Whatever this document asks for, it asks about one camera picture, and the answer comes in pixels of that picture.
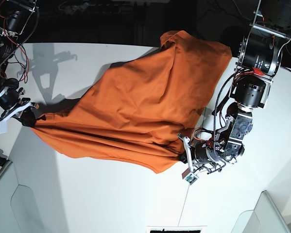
white tabletop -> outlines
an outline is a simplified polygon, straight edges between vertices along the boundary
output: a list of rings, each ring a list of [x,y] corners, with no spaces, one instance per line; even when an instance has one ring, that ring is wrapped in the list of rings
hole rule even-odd
[[[79,98],[111,63],[136,59],[153,50],[70,43],[27,44],[25,48],[33,65],[28,83],[21,84],[25,96],[47,103]],[[207,106],[206,128],[213,127],[211,111],[234,64],[235,58]],[[9,65],[7,75],[15,76],[18,71],[18,65]],[[266,108],[255,110],[253,116],[242,159],[222,173],[198,180],[189,190],[181,178],[185,164],[179,162],[156,175],[124,162],[71,159],[14,119],[8,121],[9,132],[0,135],[0,149],[14,162],[19,184],[34,191],[49,232],[143,233],[147,226],[207,225],[208,232],[229,233],[243,211],[254,209],[265,189],[281,205],[283,216],[291,217],[291,74],[278,72]]]

orange shirt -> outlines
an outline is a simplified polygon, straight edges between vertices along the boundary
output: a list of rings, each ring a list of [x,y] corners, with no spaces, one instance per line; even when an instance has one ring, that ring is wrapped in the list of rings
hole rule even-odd
[[[72,108],[45,114],[33,131],[72,158],[139,164],[162,172],[184,152],[232,55],[185,31],[161,36],[161,51],[108,69]]]

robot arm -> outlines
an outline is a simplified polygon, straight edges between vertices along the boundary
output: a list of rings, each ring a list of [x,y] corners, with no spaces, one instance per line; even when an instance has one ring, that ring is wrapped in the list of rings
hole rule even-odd
[[[27,25],[35,15],[35,25],[29,29]],[[6,121],[11,117],[24,126],[32,127],[36,122],[31,108],[38,105],[29,98],[20,98],[25,91],[19,88],[19,80],[7,78],[4,74],[8,60],[33,34],[38,19],[36,0],[3,0],[0,4],[0,107],[4,110],[0,116],[0,133],[6,132]]]
[[[291,41],[291,0],[260,0],[250,26],[248,37],[240,44],[235,73],[219,92],[212,113],[213,130],[197,128],[189,143],[187,138],[179,135],[185,148],[190,150],[180,157],[184,163],[190,161],[182,174],[190,184],[199,178],[200,172],[220,172],[227,163],[234,164],[243,155],[243,138],[253,126],[252,111],[265,107],[273,78],[280,68],[282,50]],[[230,90],[218,105],[221,92],[231,79]],[[229,98],[235,102],[227,108],[226,125],[216,130],[217,113],[221,116]],[[211,137],[201,140],[197,137],[199,132],[206,132]]]

